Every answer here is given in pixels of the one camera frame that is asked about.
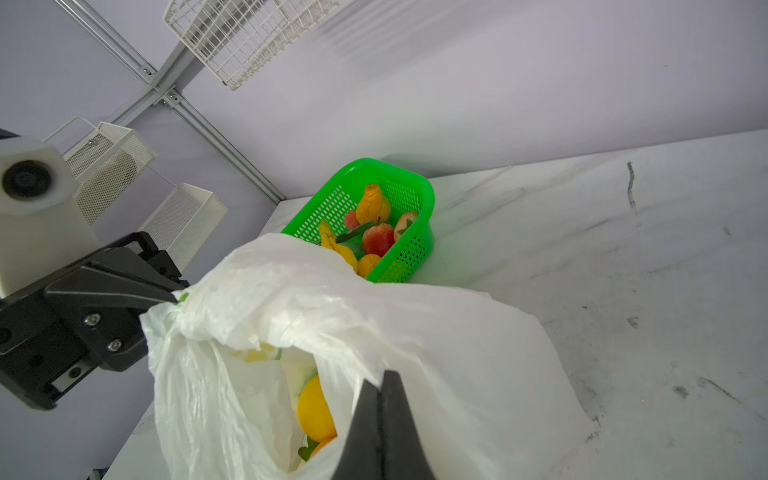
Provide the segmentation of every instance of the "marble surface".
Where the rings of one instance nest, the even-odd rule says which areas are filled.
[[[535,314],[594,419],[548,479],[765,478],[768,131],[431,182],[412,282]],[[167,478],[150,417],[108,480]]]

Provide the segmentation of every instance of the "green plastic basket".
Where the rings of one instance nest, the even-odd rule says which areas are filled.
[[[426,178],[372,158],[361,158],[339,170],[283,229],[308,242],[319,242],[318,226],[328,220],[336,234],[344,233],[344,217],[355,210],[366,185],[377,184],[392,204],[389,223],[394,227],[406,212],[418,212],[405,234],[366,277],[371,282],[407,282],[432,252],[435,239],[429,218],[435,209],[435,191]],[[359,242],[357,237],[350,242]]]

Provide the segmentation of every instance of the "white wire basket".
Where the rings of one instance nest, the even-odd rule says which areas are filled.
[[[236,90],[341,1],[171,0],[163,20],[230,90]]]
[[[79,183],[75,201],[88,223],[94,223],[157,154],[132,128],[106,122],[95,127],[81,117],[72,118],[44,141],[64,136],[62,131],[76,120],[86,123],[88,132],[63,157]]]
[[[139,231],[149,233],[157,248],[166,250],[179,271],[184,272],[226,213],[227,206],[213,192],[181,184]]]

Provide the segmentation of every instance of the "black mark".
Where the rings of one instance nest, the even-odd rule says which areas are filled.
[[[634,210],[634,195],[632,194],[632,185],[634,185],[634,169],[632,168],[632,162],[627,162],[627,168],[629,169],[629,187],[627,187],[627,198],[629,199],[629,207]]]
[[[598,228],[600,225],[605,225],[609,221],[611,221],[610,218],[606,218],[605,220],[600,220],[599,222],[595,223],[594,225],[590,225],[589,227],[587,227],[587,228],[583,229],[582,231],[577,232],[575,234],[578,235],[579,233],[588,232],[589,230],[592,230],[593,228]]]
[[[718,392],[722,393],[723,395],[725,395],[725,396],[726,396],[726,397],[728,397],[729,399],[733,400],[734,402],[736,402],[736,403],[739,403],[739,404],[743,405],[743,403],[741,402],[741,400],[739,400],[739,399],[738,399],[738,398],[736,398],[735,396],[731,395],[731,394],[730,394],[730,392],[729,392],[728,390],[725,390],[723,387],[721,387],[721,386],[717,385],[717,384],[716,384],[715,382],[713,382],[712,380],[710,380],[710,379],[705,379],[704,377],[700,376],[700,377],[699,377],[699,386],[700,386],[700,387],[706,387],[707,385],[712,385],[713,387],[715,387],[715,390],[717,390]]]
[[[587,385],[587,383],[584,380],[574,375],[571,375],[571,376],[573,376],[581,384],[581,386],[584,387],[584,392],[587,393],[591,398],[598,396],[598,393],[595,392],[589,385]]]
[[[685,400],[685,397],[688,396],[688,391],[685,389],[684,386],[678,385],[675,388],[673,388],[672,391],[678,394],[683,400]]]

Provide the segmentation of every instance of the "white wire shelf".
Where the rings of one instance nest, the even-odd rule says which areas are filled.
[[[230,90],[236,90],[340,2],[171,0],[163,20]]]

